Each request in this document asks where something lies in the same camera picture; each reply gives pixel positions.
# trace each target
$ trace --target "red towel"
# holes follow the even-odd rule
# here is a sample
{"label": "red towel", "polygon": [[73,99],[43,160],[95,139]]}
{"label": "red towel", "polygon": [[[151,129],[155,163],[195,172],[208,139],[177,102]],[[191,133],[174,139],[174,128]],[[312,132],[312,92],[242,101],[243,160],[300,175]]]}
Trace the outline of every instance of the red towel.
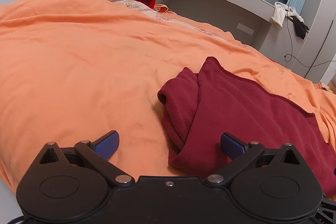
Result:
{"label": "red towel", "polygon": [[157,96],[165,104],[162,124],[172,141],[170,165],[202,177],[213,173],[229,161],[219,144],[223,132],[266,148],[291,142],[325,193],[336,194],[336,154],[323,140],[315,115],[224,70],[214,57],[198,74],[184,68]]}

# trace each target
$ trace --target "black cloth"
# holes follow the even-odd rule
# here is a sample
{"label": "black cloth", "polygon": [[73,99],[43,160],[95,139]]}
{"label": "black cloth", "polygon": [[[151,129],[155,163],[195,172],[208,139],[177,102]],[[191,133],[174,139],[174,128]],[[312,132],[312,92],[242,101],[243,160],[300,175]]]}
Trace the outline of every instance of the black cloth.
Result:
{"label": "black cloth", "polygon": [[293,24],[296,36],[305,39],[306,33],[309,30],[309,28],[303,22],[298,20],[297,17],[293,17]]}

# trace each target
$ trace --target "bed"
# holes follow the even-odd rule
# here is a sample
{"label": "bed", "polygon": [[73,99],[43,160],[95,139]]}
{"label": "bed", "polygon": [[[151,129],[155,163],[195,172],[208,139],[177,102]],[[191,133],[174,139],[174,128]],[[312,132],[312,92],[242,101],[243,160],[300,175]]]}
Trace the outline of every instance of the bed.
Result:
{"label": "bed", "polygon": [[335,155],[334,94],[229,32],[133,0],[114,1],[22,0],[0,7],[0,177],[13,192],[46,142],[71,147],[112,129],[120,148],[110,162],[133,177],[185,174],[167,164],[157,93],[184,67],[199,72],[208,56],[313,113]]}

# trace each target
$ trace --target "orange blanket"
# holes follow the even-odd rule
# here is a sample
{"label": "orange blanket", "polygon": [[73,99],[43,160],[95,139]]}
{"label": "orange blanket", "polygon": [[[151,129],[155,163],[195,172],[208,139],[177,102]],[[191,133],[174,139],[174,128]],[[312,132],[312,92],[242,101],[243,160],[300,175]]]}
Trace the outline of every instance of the orange blanket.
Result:
{"label": "orange blanket", "polygon": [[314,112],[335,148],[334,94],[228,32],[164,15],[196,28],[106,0],[23,0],[0,7],[0,175],[13,191],[46,142],[73,146],[112,129],[120,134],[113,164],[135,178],[178,174],[167,165],[157,92],[185,66],[198,72],[207,56]]}

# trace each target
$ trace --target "black cable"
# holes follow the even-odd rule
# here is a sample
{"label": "black cable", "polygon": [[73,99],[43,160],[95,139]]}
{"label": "black cable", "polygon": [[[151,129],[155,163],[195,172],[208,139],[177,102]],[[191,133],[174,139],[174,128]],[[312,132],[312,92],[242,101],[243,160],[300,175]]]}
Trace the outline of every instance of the black cable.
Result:
{"label": "black cable", "polygon": [[[324,41],[323,41],[323,43],[322,43],[322,46],[321,46],[319,52],[317,53],[317,55],[316,55],[316,57],[315,57],[313,63],[315,63],[317,57],[319,56],[319,54],[320,54],[320,52],[321,52],[321,50],[322,50],[322,48],[323,48],[324,42],[327,40],[327,37],[328,37],[328,35],[329,35],[329,32],[330,32],[330,30],[331,30],[331,27],[332,27],[333,23],[334,23],[334,21],[331,22],[331,25],[330,25],[330,27],[329,27],[328,33],[327,33],[327,35],[326,35],[326,37],[325,37],[325,39],[324,39]],[[310,72],[310,69],[311,69],[311,68],[312,68],[312,67],[310,67],[309,70],[307,71],[306,75],[304,76],[305,78],[307,77],[307,75],[308,75],[308,73]]]}
{"label": "black cable", "polygon": [[293,41],[292,41],[291,33],[290,33],[290,31],[289,31],[289,27],[288,27],[288,9],[287,9],[287,30],[288,30],[289,38],[291,39],[292,51],[291,51],[291,54],[290,54],[291,58],[289,59],[289,61],[286,60],[286,56],[287,56],[287,54],[285,55],[285,61],[286,61],[287,63],[288,63],[288,62],[291,62],[292,57],[293,57]]}
{"label": "black cable", "polygon": [[[329,31],[328,31],[327,36],[325,37],[325,39],[324,39],[324,41],[323,41],[322,47],[323,47],[325,41],[327,40],[328,34],[329,34],[329,32],[330,32],[330,29],[331,29],[331,26],[333,25],[333,23],[334,23],[334,21],[332,21],[332,23],[331,23],[331,25],[330,25]],[[287,9],[287,29],[288,29],[289,38],[291,39],[291,46],[292,46],[291,54],[286,54],[286,55],[284,56],[285,61],[286,61],[287,63],[290,62],[290,61],[292,60],[292,57],[294,57],[294,58],[295,58],[295,59],[296,59],[296,60],[297,60],[303,67],[309,68],[309,70],[310,70],[311,68],[314,68],[314,67],[323,65],[323,64],[328,63],[328,62],[336,62],[336,60],[329,60],[329,61],[326,61],[326,62],[323,62],[323,63],[320,63],[320,64],[317,64],[317,65],[314,65],[314,66],[313,66],[314,62],[315,62],[316,59],[317,59],[317,56],[319,55],[320,51],[322,50],[322,47],[321,47],[320,50],[319,50],[319,53],[318,53],[317,56],[315,57],[315,60],[313,61],[313,63],[311,64],[311,66],[305,66],[305,65],[303,65],[303,64],[300,62],[300,60],[298,60],[298,59],[293,55],[293,41],[292,41],[291,33],[290,33],[290,31],[289,31],[289,27],[288,27],[288,9]],[[286,60],[286,57],[287,57],[288,55],[290,55],[291,58],[287,61],[287,60]]]}
{"label": "black cable", "polygon": [[21,222],[23,220],[25,220],[26,218],[24,216],[19,216],[17,218],[12,219],[11,221],[9,221],[7,224],[16,224],[18,222]]}
{"label": "black cable", "polygon": [[305,66],[305,65],[303,65],[303,64],[300,62],[300,60],[298,60],[295,56],[291,55],[291,57],[295,58],[295,59],[296,59],[296,60],[297,60],[303,67],[306,67],[306,68],[314,68],[314,67],[323,65],[323,64],[325,64],[325,63],[328,63],[328,62],[336,62],[336,60],[329,60],[329,61],[320,63],[320,64],[315,65],[315,66]]}

